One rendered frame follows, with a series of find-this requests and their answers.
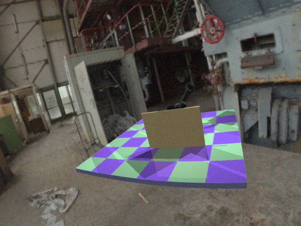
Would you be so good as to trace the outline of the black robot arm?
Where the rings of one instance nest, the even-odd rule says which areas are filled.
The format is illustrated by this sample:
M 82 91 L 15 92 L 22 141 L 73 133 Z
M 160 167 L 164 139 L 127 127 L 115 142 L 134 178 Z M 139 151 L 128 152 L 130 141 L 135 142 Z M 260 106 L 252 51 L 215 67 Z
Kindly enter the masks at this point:
M 180 99 L 180 101 L 177 104 L 175 104 L 175 109 L 185 108 L 187 106 L 186 100 L 188 99 L 188 97 L 191 94 L 191 92 L 194 91 L 195 87 L 194 87 L 193 84 L 191 84 L 189 82 L 189 83 L 187 83 L 185 89 L 186 90 L 184 92 L 184 95 L 182 96 L 182 98 Z

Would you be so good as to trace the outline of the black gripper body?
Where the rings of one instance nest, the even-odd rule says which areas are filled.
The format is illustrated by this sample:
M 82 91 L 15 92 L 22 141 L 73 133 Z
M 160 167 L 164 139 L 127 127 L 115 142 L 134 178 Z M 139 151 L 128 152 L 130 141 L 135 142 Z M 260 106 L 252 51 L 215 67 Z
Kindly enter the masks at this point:
M 174 105 L 171 105 L 171 106 L 167 107 L 167 110 L 172 110 L 172 109 L 175 109 Z

